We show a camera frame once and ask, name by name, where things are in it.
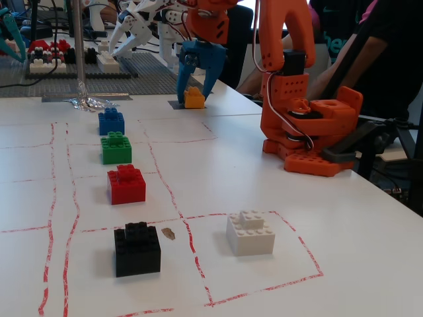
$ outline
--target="grid square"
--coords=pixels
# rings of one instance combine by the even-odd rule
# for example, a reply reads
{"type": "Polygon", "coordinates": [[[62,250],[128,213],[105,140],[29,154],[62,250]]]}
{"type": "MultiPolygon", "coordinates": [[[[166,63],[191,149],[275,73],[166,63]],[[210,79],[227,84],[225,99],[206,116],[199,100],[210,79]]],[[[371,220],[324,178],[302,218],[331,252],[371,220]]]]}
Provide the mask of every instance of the grid square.
{"type": "Polygon", "coordinates": [[[52,140],[52,125],[0,126],[0,149],[5,147],[34,147],[52,140]]]}
{"type": "Polygon", "coordinates": [[[202,122],[194,119],[142,121],[150,142],[190,142],[213,139],[215,135],[202,122]]]}
{"type": "Polygon", "coordinates": [[[68,271],[70,315],[121,316],[208,302],[184,223],[178,220],[155,226],[162,249],[161,272],[118,279],[113,230],[75,234],[68,271]],[[175,233],[175,240],[162,234],[161,229],[167,227],[175,233]]]}
{"type": "Polygon", "coordinates": [[[0,234],[2,316],[38,316],[48,244],[46,229],[0,234]]]}
{"type": "Polygon", "coordinates": [[[143,174],[146,197],[143,203],[111,205],[107,176],[75,181],[81,217],[79,230],[113,228],[126,223],[177,219],[171,197],[157,174],[143,174]]]}
{"type": "Polygon", "coordinates": [[[227,216],[188,220],[214,302],[319,274],[296,233],[276,214],[263,215],[276,233],[273,254],[263,256],[233,255],[225,233],[227,216]]]}
{"type": "Polygon", "coordinates": [[[0,231],[46,226],[53,198],[53,180],[0,184],[0,231]]]}
{"type": "Polygon", "coordinates": [[[0,183],[51,178],[51,159],[52,151],[49,145],[0,149],[0,183]]]}
{"type": "MultiPolygon", "coordinates": [[[[69,132],[67,136],[68,143],[72,144],[100,144],[101,136],[98,127],[97,114],[87,114],[93,116],[93,122],[89,123],[69,123],[67,130],[69,132]]],[[[144,135],[144,130],[137,121],[127,120],[125,121],[125,136],[132,143],[147,142],[147,138],[144,135]]]]}
{"type": "MultiPolygon", "coordinates": [[[[135,168],[145,173],[156,173],[154,161],[151,158],[148,144],[132,144],[132,163],[135,168]]],[[[70,162],[73,177],[106,176],[110,170],[116,170],[120,164],[103,165],[101,145],[71,145],[69,146],[70,162]]]]}

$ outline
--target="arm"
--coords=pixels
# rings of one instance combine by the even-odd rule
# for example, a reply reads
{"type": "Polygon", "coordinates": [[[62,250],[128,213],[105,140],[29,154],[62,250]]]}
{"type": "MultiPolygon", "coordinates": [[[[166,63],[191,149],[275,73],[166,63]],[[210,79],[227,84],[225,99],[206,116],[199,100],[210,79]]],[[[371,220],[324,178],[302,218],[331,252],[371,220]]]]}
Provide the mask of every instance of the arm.
{"type": "MultiPolygon", "coordinates": [[[[316,81],[313,83],[309,92],[307,93],[308,100],[316,100],[322,94],[325,87],[328,85],[335,71],[338,69],[341,61],[344,59],[346,52],[350,49],[352,42],[355,40],[356,34],[353,34],[351,38],[346,42],[345,46],[339,53],[336,62],[325,72],[323,72],[316,81]]],[[[388,43],[382,39],[370,36],[367,42],[364,44],[363,49],[358,54],[356,60],[352,64],[350,70],[347,72],[344,80],[340,86],[354,87],[358,79],[363,75],[365,71],[373,64],[373,62],[383,53],[388,46],[388,43]]]]}
{"type": "MultiPolygon", "coordinates": [[[[290,35],[285,36],[282,40],[282,43],[284,44],[284,49],[292,49],[292,39],[290,35]]],[[[254,96],[255,94],[258,94],[260,92],[261,85],[262,73],[257,68],[255,68],[254,71],[252,71],[252,73],[237,89],[237,92],[239,92],[240,94],[250,94],[254,96]]]]}

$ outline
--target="white table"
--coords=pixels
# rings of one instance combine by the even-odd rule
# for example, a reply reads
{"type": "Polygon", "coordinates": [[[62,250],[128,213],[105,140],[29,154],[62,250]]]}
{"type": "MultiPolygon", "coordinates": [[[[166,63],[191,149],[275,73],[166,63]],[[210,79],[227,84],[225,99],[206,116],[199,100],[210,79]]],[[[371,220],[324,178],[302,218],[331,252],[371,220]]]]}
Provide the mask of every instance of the white table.
{"type": "Polygon", "coordinates": [[[96,114],[0,99],[0,316],[422,315],[423,220],[351,171],[284,171],[260,108],[214,92],[205,110],[119,102],[147,201],[113,207],[96,114]],[[273,255],[232,255],[225,214],[242,209],[271,222],[273,255]],[[158,229],[161,273],[117,279],[112,229],[138,221],[158,229]]]}

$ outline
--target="person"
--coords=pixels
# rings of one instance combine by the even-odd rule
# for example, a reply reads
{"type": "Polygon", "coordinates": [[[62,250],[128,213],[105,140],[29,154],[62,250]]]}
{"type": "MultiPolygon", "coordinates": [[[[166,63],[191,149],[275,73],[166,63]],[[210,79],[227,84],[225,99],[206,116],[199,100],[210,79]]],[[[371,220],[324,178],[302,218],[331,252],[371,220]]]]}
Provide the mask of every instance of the person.
{"type": "MultiPolygon", "coordinates": [[[[323,34],[333,64],[311,85],[308,100],[319,98],[378,1],[370,37],[341,86],[363,94],[362,114],[408,118],[408,105],[423,83],[423,64],[413,58],[418,52],[412,52],[423,46],[421,0],[311,0],[313,28],[323,34]]],[[[285,49],[292,48],[289,36],[283,42],[285,49]]],[[[260,85],[261,74],[254,71],[238,91],[255,94],[260,85]]]]}

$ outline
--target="gray baseplate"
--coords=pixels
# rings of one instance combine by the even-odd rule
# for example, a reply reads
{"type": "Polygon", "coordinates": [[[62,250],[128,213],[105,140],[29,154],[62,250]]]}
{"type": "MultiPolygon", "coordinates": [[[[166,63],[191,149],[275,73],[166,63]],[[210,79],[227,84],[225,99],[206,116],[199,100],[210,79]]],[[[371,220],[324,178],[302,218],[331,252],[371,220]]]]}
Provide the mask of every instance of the gray baseplate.
{"type": "MultiPolygon", "coordinates": [[[[130,73],[138,73],[131,79],[87,79],[89,93],[127,92],[130,95],[176,94],[177,76],[168,70],[151,53],[133,53],[131,59],[124,61],[130,73]]],[[[10,84],[29,84],[34,80],[25,79],[25,63],[21,64],[10,57],[0,57],[0,86],[10,84]]],[[[193,78],[190,87],[203,86],[193,78]]],[[[44,79],[30,87],[0,88],[0,98],[42,97],[46,94],[75,94],[76,79],[44,79]]]]}

